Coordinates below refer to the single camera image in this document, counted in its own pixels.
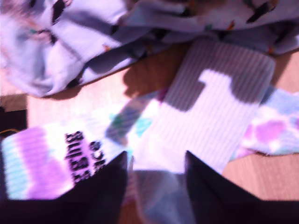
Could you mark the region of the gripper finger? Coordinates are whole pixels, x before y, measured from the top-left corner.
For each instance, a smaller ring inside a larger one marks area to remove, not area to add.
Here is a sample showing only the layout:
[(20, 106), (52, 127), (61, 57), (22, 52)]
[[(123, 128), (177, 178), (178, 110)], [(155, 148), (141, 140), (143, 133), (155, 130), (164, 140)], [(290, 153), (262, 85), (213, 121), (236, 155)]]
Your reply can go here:
[(87, 208), (122, 199), (127, 184), (127, 152), (123, 151), (92, 177), (82, 180), (54, 202), (57, 207)]
[(261, 202), (261, 199), (223, 177), (190, 151), (186, 152), (186, 180), (190, 198), (197, 203), (215, 203), (223, 208), (233, 208)]

